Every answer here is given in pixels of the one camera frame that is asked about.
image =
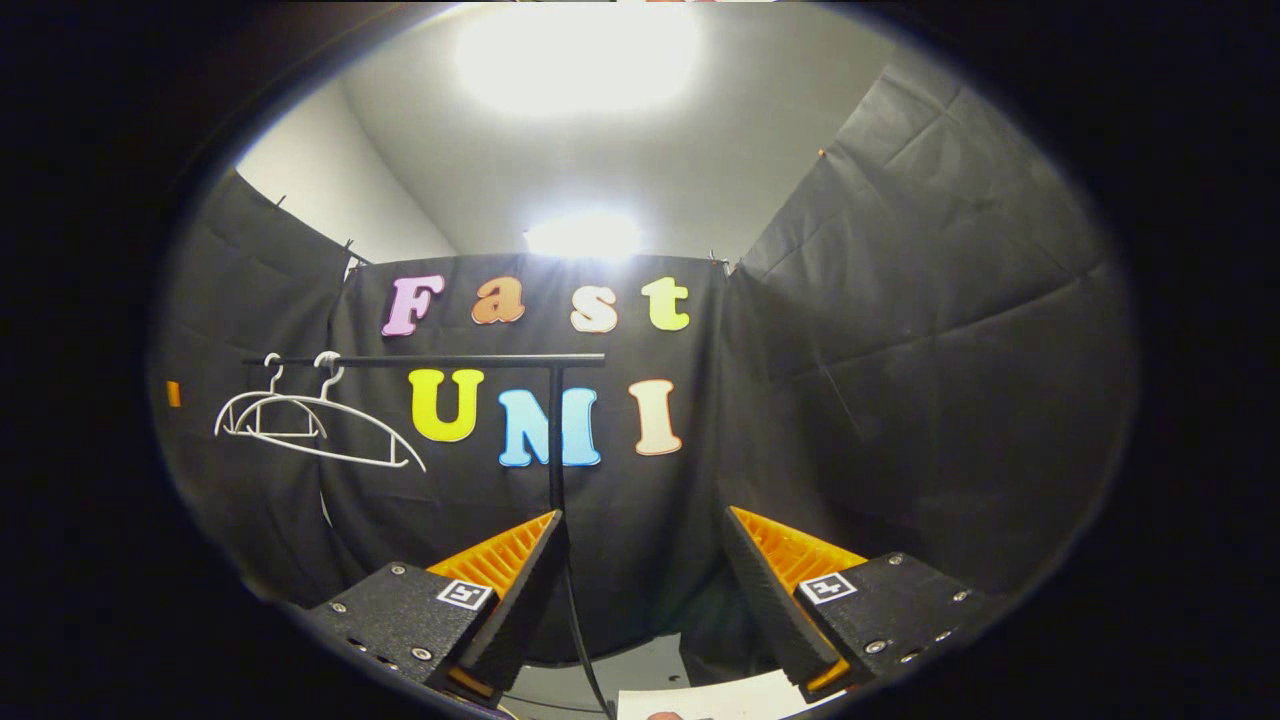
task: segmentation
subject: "orange letter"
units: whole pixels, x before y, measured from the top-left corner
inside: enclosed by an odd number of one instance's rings
[[[480,301],[471,309],[471,319],[481,325],[518,320],[525,314],[525,306],[520,304],[521,288],[520,281],[511,277],[484,283],[476,291]]]
[[[667,455],[680,450],[680,438],[671,430],[667,396],[676,386],[671,380],[643,380],[627,388],[640,406],[640,455]]]
[[[568,322],[580,333],[607,333],[618,327],[618,311],[612,307],[617,301],[612,290],[585,284],[573,292]]]

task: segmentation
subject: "foam letter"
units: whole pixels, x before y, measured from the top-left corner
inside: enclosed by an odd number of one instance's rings
[[[676,301],[689,299],[689,288],[676,284],[676,278],[659,278],[640,288],[649,299],[649,320],[659,331],[678,331],[689,325],[689,315],[676,313]]]
[[[426,315],[426,309],[431,305],[431,293],[439,295],[444,290],[444,275],[426,275],[424,278],[399,278],[396,281],[396,300],[392,301],[392,313],[383,325],[383,336],[413,334],[417,324]]]
[[[458,384],[458,416],[451,423],[440,421],[438,406],[440,383],[444,373],[439,370],[413,370],[408,382],[413,386],[413,427],[428,439],[436,442],[458,442],[476,428],[476,387],[484,380],[480,370],[454,370],[453,382]]]
[[[612,307],[618,297],[607,287],[586,284],[573,291],[573,311],[568,322],[580,333],[607,333],[618,327],[618,311]]]
[[[548,461],[549,443],[547,415],[538,405],[534,393],[527,389],[508,389],[498,396],[498,402],[507,409],[507,447],[498,456],[498,462],[508,468],[524,468],[532,462],[532,456],[525,450],[525,442],[532,447],[534,455],[543,465]],[[572,387],[561,396],[561,460],[566,468],[595,465],[600,454],[591,447],[591,404],[595,391],[585,387]]]
[[[520,281],[512,277],[484,283],[476,291],[480,301],[471,309],[471,319],[481,325],[515,323],[525,314],[525,306],[520,304],[521,290]]]
[[[667,396],[676,386],[671,380],[643,380],[627,388],[640,406],[640,455],[667,455],[680,450],[680,438],[671,430]]]
[[[591,446],[591,405],[595,404],[595,391],[585,387],[571,387],[564,391],[561,401],[561,437],[563,438],[562,459],[568,468],[595,465],[600,454]]]

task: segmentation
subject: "ceiling light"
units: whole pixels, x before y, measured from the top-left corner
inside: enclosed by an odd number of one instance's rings
[[[531,252],[570,258],[622,258],[640,245],[640,231],[626,218],[588,213],[525,231]]]
[[[650,3],[495,4],[467,17],[457,46],[465,86],[504,111],[635,110],[689,83],[690,9]]]

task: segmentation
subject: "black cloth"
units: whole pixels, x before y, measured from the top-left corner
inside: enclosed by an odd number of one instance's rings
[[[864,556],[1021,589],[1123,448],[1138,396],[1124,288],[1051,161],[899,50],[728,283],[724,497]]]
[[[160,447],[192,515],[257,587],[303,605],[358,579],[324,520],[315,459],[215,438],[214,419],[232,396],[266,389],[273,373],[242,359],[324,350],[347,261],[340,246],[230,172],[174,242],[147,363]],[[169,406],[170,380],[178,407]],[[285,372],[276,389],[314,393],[315,377]],[[297,421],[264,418],[264,427]]]
[[[443,275],[413,334],[384,337],[397,278]],[[498,277],[522,283],[522,316],[479,324],[477,290]],[[677,311],[690,323],[663,331],[649,319],[641,288],[672,277],[686,287]],[[582,333],[570,324],[571,296],[582,286],[613,290],[617,327]],[[539,255],[440,258],[370,265],[352,273],[330,319],[329,347],[343,355],[524,355],[604,352],[604,368],[570,369],[564,388],[594,389],[591,434],[602,460],[564,469],[566,524],[579,612],[591,655],[623,650],[678,629],[682,611],[721,570],[716,534],[714,409],[717,331],[724,273],[708,260],[636,256],[626,263]],[[323,460],[321,484],[333,527],[365,571],[402,560],[421,566],[549,510],[548,469],[499,464],[506,410],[498,395],[527,389],[548,409],[548,372],[481,369],[476,425],[458,442],[435,442],[412,423],[415,368],[348,369],[330,397],[387,423],[426,464],[392,469]],[[457,415],[452,369],[442,369],[439,416]],[[640,418],[627,388],[668,379],[672,429],[682,447],[641,456]],[[347,451],[387,456],[387,436],[360,420],[334,418],[330,432]],[[576,660],[567,600],[558,585],[530,660]]]

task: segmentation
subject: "clothes hanger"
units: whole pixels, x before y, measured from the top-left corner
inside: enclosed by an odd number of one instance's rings
[[[271,360],[279,360],[279,359],[280,359],[280,356],[278,354],[271,352],[265,359],[262,359],[262,366],[269,368],[271,365]],[[305,410],[306,414],[307,414],[307,432],[305,432],[305,433],[264,433],[262,432],[262,409],[261,407],[259,407],[255,411],[255,414],[253,414],[253,430],[252,430],[252,433],[239,432],[237,429],[237,428],[239,428],[239,423],[234,421],[236,420],[236,413],[232,409],[232,405],[237,400],[244,400],[246,397],[264,397],[264,396],[265,397],[271,397],[271,396],[279,396],[279,393],[275,392],[275,380],[279,380],[280,375],[283,375],[283,374],[284,374],[284,365],[282,364],[280,369],[276,370],[275,375],[271,377],[271,383],[268,386],[268,388],[265,391],[255,389],[255,391],[250,391],[250,392],[242,392],[242,393],[237,395],[236,397],[228,400],[227,405],[223,405],[223,409],[218,411],[218,419],[214,420],[214,436],[216,436],[220,430],[225,429],[229,434],[233,434],[233,436],[256,434],[256,436],[260,436],[260,437],[262,437],[262,436],[265,436],[265,437],[316,437],[319,434],[323,438],[328,438],[329,433],[325,432],[324,424],[320,423],[320,418],[316,418],[316,414],[312,413],[310,407],[307,407],[306,405],[302,405],[301,402],[296,402],[296,401],[293,402],[293,405],[297,405],[298,407],[301,407],[302,410]],[[230,413],[232,421],[228,421],[227,425],[224,427],[223,425],[223,416],[227,415],[228,411],[232,411]]]
[[[333,368],[334,368],[334,363],[333,361],[337,360],[338,357],[342,357],[342,356],[338,355],[337,352],[332,351],[332,350],[326,350],[326,351],[321,352],[320,355],[316,355],[314,366],[320,368],[321,365],[324,365],[324,366],[329,368],[330,373],[333,373]],[[347,461],[351,461],[351,462],[360,462],[360,464],[364,464],[364,465],[378,465],[380,468],[403,468],[404,465],[408,465],[408,459],[401,459],[399,461],[396,460],[396,446],[401,445],[401,446],[404,447],[404,450],[408,451],[410,455],[413,456],[413,460],[417,461],[417,466],[421,468],[424,473],[426,473],[426,465],[422,462],[422,459],[419,457],[417,451],[413,450],[413,446],[411,446],[403,437],[401,437],[399,433],[397,433],[394,429],[392,429],[390,425],[388,425],[387,423],[383,423],[381,420],[379,420],[378,418],[374,418],[372,415],[369,415],[366,413],[361,413],[360,410],[356,410],[355,407],[348,407],[347,405],[342,405],[340,402],[334,402],[334,401],[329,400],[329,388],[333,387],[334,384],[337,384],[338,380],[342,379],[343,373],[346,373],[346,372],[347,372],[346,368],[338,368],[338,372],[333,373],[330,375],[330,378],[328,380],[325,380],[324,384],[320,386],[320,397],[310,397],[310,396],[305,396],[305,395],[274,395],[274,396],[268,396],[268,397],[259,398],[252,405],[250,405],[248,407],[244,409],[244,411],[239,416],[239,420],[236,421],[234,430],[237,433],[247,434],[247,436],[257,438],[260,441],[270,442],[273,445],[279,445],[279,446],[283,446],[283,447],[288,447],[291,450],[297,450],[300,452],[307,452],[310,455],[319,455],[321,457],[332,457],[334,460],[347,460]],[[284,442],[282,439],[276,439],[278,437],[282,437],[282,436],[273,436],[273,434],[269,434],[269,433],[259,433],[255,428],[243,427],[244,425],[244,420],[248,418],[248,415],[250,415],[251,411],[257,411],[262,406],[271,405],[274,402],[293,402],[293,404],[302,404],[302,405],[320,405],[321,407],[332,407],[334,410],[340,410],[343,413],[347,413],[348,415],[355,415],[356,418],[360,418],[361,420],[372,423],[378,428],[381,428],[389,436],[388,437],[388,439],[390,441],[389,459],[388,460],[376,460],[376,459],[372,459],[372,457],[353,457],[351,455],[342,455],[342,454],[338,454],[338,452],[328,452],[328,451],[324,451],[324,450],[316,450],[314,447],[306,447],[306,446],[296,445],[296,443],[292,443],[292,442]]]

